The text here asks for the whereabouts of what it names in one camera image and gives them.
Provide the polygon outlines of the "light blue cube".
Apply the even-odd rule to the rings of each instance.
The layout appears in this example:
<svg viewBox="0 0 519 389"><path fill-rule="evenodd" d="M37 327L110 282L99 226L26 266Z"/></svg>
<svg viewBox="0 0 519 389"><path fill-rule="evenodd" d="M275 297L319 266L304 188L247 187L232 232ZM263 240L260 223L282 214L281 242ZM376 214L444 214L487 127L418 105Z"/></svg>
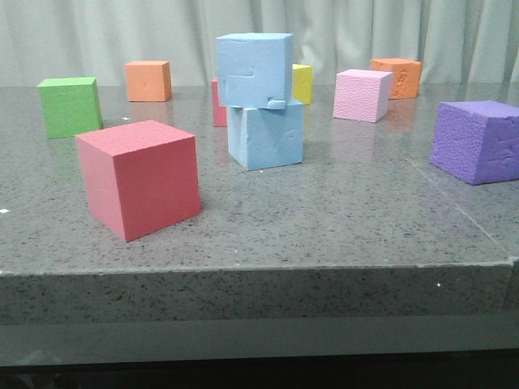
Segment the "light blue cube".
<svg viewBox="0 0 519 389"><path fill-rule="evenodd" d="M292 97L293 35L231 33L217 38L222 105L283 110Z"/></svg>
<svg viewBox="0 0 519 389"><path fill-rule="evenodd" d="M304 104L285 109L227 109L229 154L246 170L302 162Z"/></svg>

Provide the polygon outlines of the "small red foam cube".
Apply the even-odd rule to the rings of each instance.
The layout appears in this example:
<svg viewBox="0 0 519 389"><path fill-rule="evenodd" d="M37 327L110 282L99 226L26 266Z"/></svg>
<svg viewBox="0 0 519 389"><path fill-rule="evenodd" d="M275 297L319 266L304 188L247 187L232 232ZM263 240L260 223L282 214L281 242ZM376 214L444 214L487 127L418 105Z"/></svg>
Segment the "small red foam cube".
<svg viewBox="0 0 519 389"><path fill-rule="evenodd" d="M226 107L220 103L217 78L211 80L211 92L213 125L215 127L227 127Z"/></svg>

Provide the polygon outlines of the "large red foam cube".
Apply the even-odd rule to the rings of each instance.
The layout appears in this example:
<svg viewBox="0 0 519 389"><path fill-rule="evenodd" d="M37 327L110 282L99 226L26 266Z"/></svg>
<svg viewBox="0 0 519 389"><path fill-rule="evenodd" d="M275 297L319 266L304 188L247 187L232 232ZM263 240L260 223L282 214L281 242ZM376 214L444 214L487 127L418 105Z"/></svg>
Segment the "large red foam cube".
<svg viewBox="0 0 519 389"><path fill-rule="evenodd" d="M89 211L129 242L201 210L195 136L154 120L75 137Z"/></svg>

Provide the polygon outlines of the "yellow foam cube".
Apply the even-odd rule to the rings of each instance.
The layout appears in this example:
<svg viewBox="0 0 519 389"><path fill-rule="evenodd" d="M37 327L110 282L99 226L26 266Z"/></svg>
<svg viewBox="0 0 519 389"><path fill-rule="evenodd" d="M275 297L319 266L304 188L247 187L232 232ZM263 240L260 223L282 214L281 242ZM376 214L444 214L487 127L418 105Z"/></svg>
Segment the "yellow foam cube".
<svg viewBox="0 0 519 389"><path fill-rule="evenodd" d="M301 103L309 105L312 98L313 67L309 65L293 64L292 71L292 96Z"/></svg>

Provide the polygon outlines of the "pink foam cube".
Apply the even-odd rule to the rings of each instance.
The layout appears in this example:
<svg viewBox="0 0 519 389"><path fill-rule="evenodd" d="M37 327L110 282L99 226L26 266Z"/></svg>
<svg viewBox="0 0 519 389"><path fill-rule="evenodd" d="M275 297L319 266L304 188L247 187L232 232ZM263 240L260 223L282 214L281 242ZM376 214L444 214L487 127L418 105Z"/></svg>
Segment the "pink foam cube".
<svg viewBox="0 0 519 389"><path fill-rule="evenodd" d="M378 122L388 111L392 72L350 69L337 73L334 118Z"/></svg>

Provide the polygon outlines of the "orange foam cube left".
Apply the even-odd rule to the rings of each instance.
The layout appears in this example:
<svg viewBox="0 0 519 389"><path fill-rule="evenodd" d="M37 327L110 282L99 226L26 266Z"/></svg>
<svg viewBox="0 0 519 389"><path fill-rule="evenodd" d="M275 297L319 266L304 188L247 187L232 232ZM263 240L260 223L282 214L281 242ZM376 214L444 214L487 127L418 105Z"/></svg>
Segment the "orange foam cube left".
<svg viewBox="0 0 519 389"><path fill-rule="evenodd" d="M126 63L124 70L130 102L161 102L171 98L169 61L133 61Z"/></svg>

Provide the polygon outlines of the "orange foam cube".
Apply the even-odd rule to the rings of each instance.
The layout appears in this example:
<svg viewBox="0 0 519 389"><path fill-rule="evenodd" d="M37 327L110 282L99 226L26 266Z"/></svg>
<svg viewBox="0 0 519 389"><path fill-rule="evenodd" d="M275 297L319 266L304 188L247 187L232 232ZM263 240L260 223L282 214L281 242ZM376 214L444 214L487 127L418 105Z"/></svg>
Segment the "orange foam cube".
<svg viewBox="0 0 519 389"><path fill-rule="evenodd" d="M421 62L406 58L374 58L370 60L370 69L392 72L391 100L415 98L418 95Z"/></svg>
<svg viewBox="0 0 519 389"><path fill-rule="evenodd" d="M169 61L133 61L126 63L124 70L130 102L161 102L171 98Z"/></svg>

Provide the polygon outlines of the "orange foam cube right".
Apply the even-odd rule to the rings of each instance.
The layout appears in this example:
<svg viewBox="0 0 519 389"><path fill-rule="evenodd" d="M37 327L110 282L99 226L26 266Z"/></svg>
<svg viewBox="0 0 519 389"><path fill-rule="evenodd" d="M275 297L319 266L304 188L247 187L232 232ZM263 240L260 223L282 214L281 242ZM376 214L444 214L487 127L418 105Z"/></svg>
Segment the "orange foam cube right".
<svg viewBox="0 0 519 389"><path fill-rule="evenodd" d="M392 72L391 100L415 98L418 95L421 62L406 58L374 58L370 60L370 69Z"/></svg>

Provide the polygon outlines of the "green foam cube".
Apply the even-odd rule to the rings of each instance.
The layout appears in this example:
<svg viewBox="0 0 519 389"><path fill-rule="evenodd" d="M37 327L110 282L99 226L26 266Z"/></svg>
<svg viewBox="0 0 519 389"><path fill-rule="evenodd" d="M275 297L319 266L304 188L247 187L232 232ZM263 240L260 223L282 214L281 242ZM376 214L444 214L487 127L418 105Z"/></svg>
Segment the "green foam cube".
<svg viewBox="0 0 519 389"><path fill-rule="evenodd" d="M71 137L103 127L95 77L45 79L37 85L47 137Z"/></svg>

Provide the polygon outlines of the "purple foam cube right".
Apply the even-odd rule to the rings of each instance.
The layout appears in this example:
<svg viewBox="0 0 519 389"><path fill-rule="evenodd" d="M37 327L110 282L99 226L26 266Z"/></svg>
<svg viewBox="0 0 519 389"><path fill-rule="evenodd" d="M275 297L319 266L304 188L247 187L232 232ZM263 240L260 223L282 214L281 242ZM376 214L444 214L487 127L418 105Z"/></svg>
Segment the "purple foam cube right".
<svg viewBox="0 0 519 389"><path fill-rule="evenodd" d="M518 107L441 102L429 162L470 185L518 179Z"/></svg>

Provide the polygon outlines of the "grey curtain backdrop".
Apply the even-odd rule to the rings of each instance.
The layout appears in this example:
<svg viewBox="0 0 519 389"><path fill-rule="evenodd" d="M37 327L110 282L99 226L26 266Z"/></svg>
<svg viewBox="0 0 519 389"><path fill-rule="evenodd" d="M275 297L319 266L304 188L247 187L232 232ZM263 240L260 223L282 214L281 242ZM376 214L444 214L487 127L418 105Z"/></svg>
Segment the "grey curtain backdrop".
<svg viewBox="0 0 519 389"><path fill-rule="evenodd" d="M168 60L175 85L204 85L234 32L291 33L317 83L373 58L418 60L424 83L518 79L515 1L4 1L1 83L119 86L127 62Z"/></svg>

